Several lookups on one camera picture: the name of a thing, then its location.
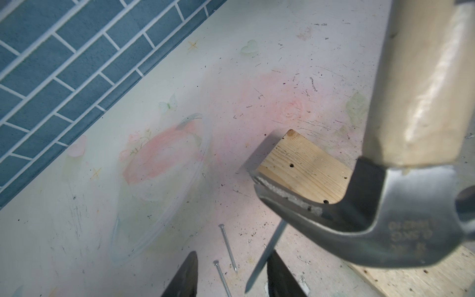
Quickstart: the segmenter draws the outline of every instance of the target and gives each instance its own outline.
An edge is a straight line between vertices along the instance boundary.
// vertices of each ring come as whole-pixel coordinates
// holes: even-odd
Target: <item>plywood board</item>
[[[289,130],[258,170],[286,188],[317,202],[338,202],[352,170]],[[475,255],[460,247],[439,264],[416,269],[374,269],[347,265],[382,296],[461,297],[475,279]]]

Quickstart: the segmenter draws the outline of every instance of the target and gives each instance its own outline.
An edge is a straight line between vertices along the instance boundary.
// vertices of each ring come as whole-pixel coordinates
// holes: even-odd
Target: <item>tiled wall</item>
[[[225,0],[13,0],[0,11],[0,209]]]

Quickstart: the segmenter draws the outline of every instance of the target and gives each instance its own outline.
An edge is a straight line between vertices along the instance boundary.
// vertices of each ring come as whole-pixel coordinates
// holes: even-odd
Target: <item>wooden hammer handle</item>
[[[376,164],[453,162],[475,105],[475,2],[394,0],[362,155]]]

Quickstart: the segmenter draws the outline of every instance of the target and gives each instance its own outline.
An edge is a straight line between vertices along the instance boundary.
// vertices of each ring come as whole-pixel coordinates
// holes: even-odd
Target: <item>white floor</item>
[[[0,211],[0,295],[159,296],[192,250],[198,296],[225,295],[215,259],[244,295],[279,222],[247,170],[290,128],[354,166],[388,12],[389,1],[228,0],[85,133],[84,155],[66,151]],[[473,141],[461,187],[475,183]],[[290,227],[277,251],[309,296],[377,295]],[[248,296],[265,282],[264,271]]]

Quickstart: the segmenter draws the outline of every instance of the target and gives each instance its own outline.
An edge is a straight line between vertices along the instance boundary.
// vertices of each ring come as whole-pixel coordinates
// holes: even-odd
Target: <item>steel nail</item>
[[[224,289],[226,290],[226,294],[228,295],[228,297],[231,297],[231,292],[229,291],[228,284],[226,283],[226,280],[224,279],[224,275],[221,272],[221,268],[219,268],[219,261],[214,260],[213,264],[218,269],[219,277],[221,278],[221,281],[223,282],[223,286],[224,286]]]
[[[234,271],[237,274],[238,267],[236,266],[236,263],[234,262],[234,257],[233,257],[233,253],[231,252],[231,247],[229,246],[228,237],[226,236],[226,231],[224,231],[224,224],[220,224],[219,227],[221,228],[221,232],[223,233],[224,242],[226,243],[226,247],[228,248],[229,257],[231,258],[231,263],[233,264]]]

